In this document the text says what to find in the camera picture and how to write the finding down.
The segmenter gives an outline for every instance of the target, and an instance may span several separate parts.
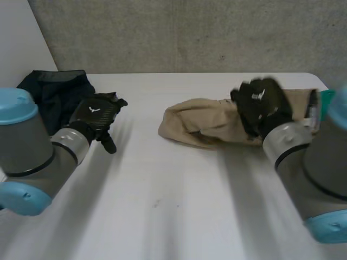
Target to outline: white table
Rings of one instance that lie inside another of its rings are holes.
[[[347,245],[311,238],[261,148],[207,151],[157,134],[167,107],[228,98],[264,75],[89,75],[129,102],[113,125],[118,152],[93,144],[44,214],[8,214],[3,259],[345,259]],[[270,75],[284,88],[326,89],[312,74]]]

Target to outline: black ring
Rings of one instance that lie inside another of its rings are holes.
[[[341,194],[335,193],[333,191],[330,191],[323,186],[321,186],[318,182],[316,182],[310,175],[309,172],[307,171],[306,167],[303,165],[303,170],[304,170],[304,176],[309,180],[310,183],[313,184],[314,187],[316,187],[318,190],[322,191],[324,194],[334,197],[336,199],[344,200],[347,201],[347,196],[343,196]]]
[[[33,168],[31,170],[27,170],[25,172],[20,172],[20,173],[8,173],[8,172],[5,172],[5,174],[6,174],[7,177],[25,177],[25,176],[31,175],[31,174],[33,174],[35,172],[38,172],[38,171],[46,168],[48,165],[50,165],[52,163],[52,161],[54,160],[54,157],[55,157],[55,151],[53,149],[52,156],[47,161],[45,161],[43,164],[41,164],[40,166],[38,166],[36,168]]]
[[[67,147],[67,146],[65,146],[65,145],[63,145],[63,144],[61,144],[59,142],[52,142],[52,144],[65,149],[72,156],[72,158],[74,159],[75,163],[78,165],[77,156],[69,147]]]
[[[275,162],[275,170],[277,171],[278,166],[280,165],[280,163],[283,161],[284,158],[286,158],[288,155],[290,155],[293,152],[299,151],[301,149],[305,149],[308,148],[310,144],[303,144],[303,145],[297,145],[294,146],[288,150],[286,150],[283,154],[280,155],[279,158],[277,158],[276,162]]]

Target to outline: white logo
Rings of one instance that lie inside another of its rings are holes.
[[[89,110],[92,111],[92,113],[94,113],[94,112],[96,112],[96,111],[99,111],[100,108],[98,108],[98,109],[93,109],[93,108],[89,107]]]
[[[259,100],[261,100],[262,96],[264,96],[264,93],[265,93],[265,89],[260,94],[252,94],[252,99],[259,99]]]

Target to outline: light blue cap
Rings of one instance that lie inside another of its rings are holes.
[[[316,241],[325,244],[347,242],[347,210],[333,211],[309,218],[306,227]]]
[[[15,181],[0,183],[0,207],[24,216],[41,214],[52,198],[42,190]]]
[[[347,87],[336,92],[327,113],[334,123],[347,130]]]
[[[0,88],[0,125],[26,121],[38,112],[29,92],[20,88]]]

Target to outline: beige cloth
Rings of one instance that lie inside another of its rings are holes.
[[[285,90],[293,108],[293,119],[302,121],[313,89]],[[214,148],[221,141],[261,145],[251,139],[230,100],[191,99],[166,109],[159,135],[188,145]]]

